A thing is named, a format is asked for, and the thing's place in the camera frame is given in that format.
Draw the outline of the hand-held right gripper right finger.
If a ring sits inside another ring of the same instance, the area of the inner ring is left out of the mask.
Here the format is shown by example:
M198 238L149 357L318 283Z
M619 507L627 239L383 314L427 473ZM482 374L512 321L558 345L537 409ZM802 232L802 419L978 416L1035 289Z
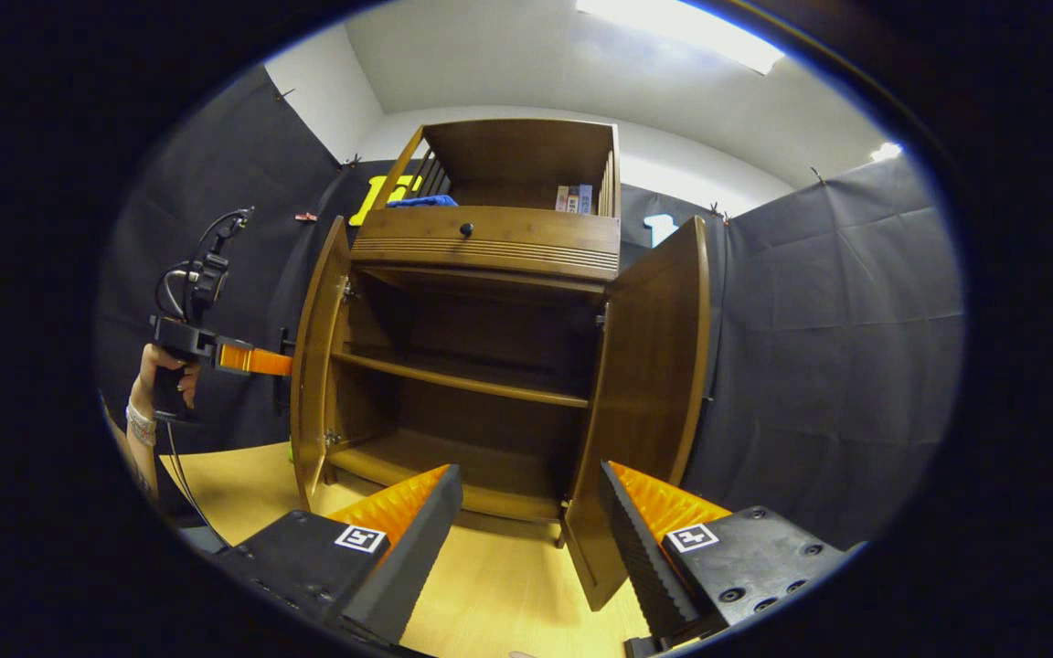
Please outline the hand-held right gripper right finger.
M854 555L766 505L728 511L622 463L601 470L601 505L652 640L748 623Z

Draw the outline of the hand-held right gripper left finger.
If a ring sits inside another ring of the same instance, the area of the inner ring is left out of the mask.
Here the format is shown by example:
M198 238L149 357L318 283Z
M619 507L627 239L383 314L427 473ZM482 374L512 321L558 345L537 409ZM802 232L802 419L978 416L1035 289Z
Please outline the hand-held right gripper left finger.
M319 629L398 645L461 505L461 468L448 463L332 514L291 511L216 561Z

